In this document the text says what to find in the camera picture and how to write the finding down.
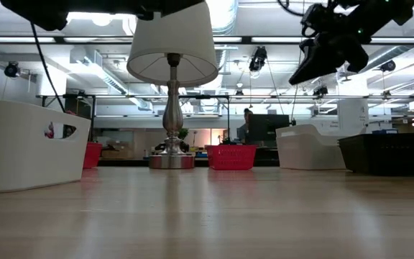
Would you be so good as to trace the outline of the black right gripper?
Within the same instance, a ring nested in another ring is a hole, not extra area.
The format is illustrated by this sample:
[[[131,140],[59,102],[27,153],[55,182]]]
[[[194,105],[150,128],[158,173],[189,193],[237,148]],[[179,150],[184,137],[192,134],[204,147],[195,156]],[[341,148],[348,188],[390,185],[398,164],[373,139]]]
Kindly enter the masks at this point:
[[[305,39],[299,48],[304,59],[290,77],[291,85],[334,73],[345,62],[350,63],[354,72],[367,64],[368,57],[362,48],[364,30],[355,25],[351,14],[336,11],[338,6],[348,9],[357,4],[328,2],[309,6],[301,18],[301,34]]]

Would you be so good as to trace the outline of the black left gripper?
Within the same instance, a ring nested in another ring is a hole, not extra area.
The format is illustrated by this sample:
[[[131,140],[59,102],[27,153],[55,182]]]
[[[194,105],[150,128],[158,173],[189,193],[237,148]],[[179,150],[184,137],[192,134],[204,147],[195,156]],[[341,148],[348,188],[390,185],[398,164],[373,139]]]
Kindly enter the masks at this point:
[[[150,21],[159,13],[161,17],[173,14],[205,0],[139,0],[134,14],[138,19]]]

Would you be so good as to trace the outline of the red plastic basket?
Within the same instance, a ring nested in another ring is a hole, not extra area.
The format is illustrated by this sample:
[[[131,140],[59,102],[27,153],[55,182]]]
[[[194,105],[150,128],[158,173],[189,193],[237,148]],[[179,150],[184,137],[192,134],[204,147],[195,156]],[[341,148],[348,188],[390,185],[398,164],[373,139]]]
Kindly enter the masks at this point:
[[[101,155],[102,144],[97,142],[88,142],[86,153],[83,161],[83,169],[91,169],[98,166]]]
[[[209,145],[209,167],[217,171],[245,171],[253,168],[255,145]]]

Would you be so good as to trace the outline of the white plastic basket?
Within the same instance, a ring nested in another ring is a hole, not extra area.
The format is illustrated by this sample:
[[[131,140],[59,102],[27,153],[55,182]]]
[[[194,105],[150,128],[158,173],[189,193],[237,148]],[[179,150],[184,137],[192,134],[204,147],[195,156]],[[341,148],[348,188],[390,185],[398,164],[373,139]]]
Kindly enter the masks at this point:
[[[281,168],[302,171],[332,171],[346,168],[338,139],[322,135],[313,125],[282,127],[276,131]]]
[[[91,122],[0,100],[0,193],[81,179]]]

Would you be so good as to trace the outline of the silver lamp with white shade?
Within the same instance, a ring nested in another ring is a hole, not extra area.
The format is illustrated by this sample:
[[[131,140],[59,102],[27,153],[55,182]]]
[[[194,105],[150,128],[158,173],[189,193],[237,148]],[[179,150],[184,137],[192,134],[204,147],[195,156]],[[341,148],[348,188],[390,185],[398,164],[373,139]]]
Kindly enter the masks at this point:
[[[162,126],[167,131],[165,149],[149,157],[151,169],[189,169],[195,159],[180,147],[183,113],[179,88],[201,86],[219,74],[210,11],[205,0],[173,14],[154,14],[137,21],[126,66],[135,78],[167,86]]]

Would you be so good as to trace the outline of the white pillar with sign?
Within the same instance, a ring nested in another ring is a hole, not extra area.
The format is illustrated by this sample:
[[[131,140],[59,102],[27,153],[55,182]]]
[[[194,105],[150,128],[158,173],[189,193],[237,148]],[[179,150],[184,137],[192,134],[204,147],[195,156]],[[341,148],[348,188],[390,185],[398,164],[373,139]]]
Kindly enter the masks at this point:
[[[337,106],[341,136],[364,134],[369,124],[369,106],[366,99],[342,99]]]

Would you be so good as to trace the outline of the black computer monitor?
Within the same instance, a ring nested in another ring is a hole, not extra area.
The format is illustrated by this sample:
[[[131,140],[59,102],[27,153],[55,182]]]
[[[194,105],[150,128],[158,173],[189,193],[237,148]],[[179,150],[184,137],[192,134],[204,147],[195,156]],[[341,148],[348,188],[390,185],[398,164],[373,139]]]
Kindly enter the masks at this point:
[[[276,129],[289,127],[290,118],[284,114],[251,114],[247,142],[274,141]]]

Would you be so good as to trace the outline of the person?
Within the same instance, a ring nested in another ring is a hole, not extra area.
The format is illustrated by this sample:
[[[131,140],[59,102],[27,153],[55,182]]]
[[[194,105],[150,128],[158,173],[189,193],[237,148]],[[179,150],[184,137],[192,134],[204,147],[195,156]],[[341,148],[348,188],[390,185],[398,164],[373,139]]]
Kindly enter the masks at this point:
[[[249,131],[249,116],[253,114],[253,112],[246,108],[244,110],[244,123],[241,127],[237,129],[237,136],[241,143],[245,143],[247,141],[247,135]]]

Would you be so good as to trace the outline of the brown cardboard box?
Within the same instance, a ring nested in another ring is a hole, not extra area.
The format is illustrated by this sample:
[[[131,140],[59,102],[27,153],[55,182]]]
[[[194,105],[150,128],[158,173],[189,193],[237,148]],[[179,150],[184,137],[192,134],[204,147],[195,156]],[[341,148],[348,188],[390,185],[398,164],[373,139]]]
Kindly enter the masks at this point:
[[[130,159],[133,156],[133,144],[125,141],[107,140],[101,151],[101,157],[105,159]]]

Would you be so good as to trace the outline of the silver round ceiling duct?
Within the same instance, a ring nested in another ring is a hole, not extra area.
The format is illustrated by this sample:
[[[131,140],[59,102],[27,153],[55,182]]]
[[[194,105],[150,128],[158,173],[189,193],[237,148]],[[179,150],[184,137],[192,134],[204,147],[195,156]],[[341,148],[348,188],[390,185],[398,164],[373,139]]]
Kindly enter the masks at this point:
[[[211,26],[215,35],[233,32],[239,7],[238,0],[206,0],[210,11]]]

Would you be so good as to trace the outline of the black overhead light rail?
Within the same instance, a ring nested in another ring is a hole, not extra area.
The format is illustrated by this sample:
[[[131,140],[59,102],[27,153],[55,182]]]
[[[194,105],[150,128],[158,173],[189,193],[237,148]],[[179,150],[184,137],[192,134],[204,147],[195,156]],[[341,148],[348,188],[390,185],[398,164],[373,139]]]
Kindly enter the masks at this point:
[[[298,45],[302,37],[253,37],[253,36],[216,36],[213,41],[217,45]],[[133,42],[132,36],[96,36],[96,37],[65,37],[39,36],[41,44],[46,45],[127,45]],[[0,45],[35,44],[33,36],[0,36]],[[373,37],[369,45],[414,45],[414,37]]]

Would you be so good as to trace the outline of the black metal frame stand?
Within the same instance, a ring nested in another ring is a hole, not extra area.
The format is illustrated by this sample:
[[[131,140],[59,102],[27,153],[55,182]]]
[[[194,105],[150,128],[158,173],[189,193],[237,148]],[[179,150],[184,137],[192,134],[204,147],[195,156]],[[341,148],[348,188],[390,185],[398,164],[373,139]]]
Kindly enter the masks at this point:
[[[49,96],[49,95],[36,95],[38,99],[42,100],[42,107],[47,108],[49,105],[51,105],[56,99],[56,96]],[[88,141],[93,142],[94,138],[94,123],[96,118],[96,106],[97,106],[97,96],[93,94],[63,94],[59,96],[59,99],[67,100],[67,99],[75,99],[76,100],[76,112],[75,115],[80,116],[79,114],[79,105],[78,103],[82,101],[84,104],[87,104],[90,107],[89,115],[86,116],[86,119],[89,119],[91,121],[91,126],[89,129],[89,135],[88,135]]]
[[[205,99],[216,99],[223,107],[227,109],[227,133],[228,137],[223,140],[223,143],[230,144],[231,143],[231,128],[230,128],[230,101],[231,97],[230,95],[210,95],[210,94],[185,94],[180,95],[178,97],[179,99],[199,99],[199,100],[205,100]],[[226,104],[223,104],[220,102],[220,99],[225,99]]]

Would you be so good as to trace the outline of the white rectangular ceiling duct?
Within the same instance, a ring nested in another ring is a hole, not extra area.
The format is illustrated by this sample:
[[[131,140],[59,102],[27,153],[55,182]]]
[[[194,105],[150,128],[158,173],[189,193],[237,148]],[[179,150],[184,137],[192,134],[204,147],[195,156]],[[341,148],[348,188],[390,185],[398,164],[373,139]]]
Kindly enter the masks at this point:
[[[99,51],[76,46],[70,51],[70,63],[77,64],[82,73],[100,78],[108,87],[119,94],[129,94],[124,83],[103,66],[103,56]]]

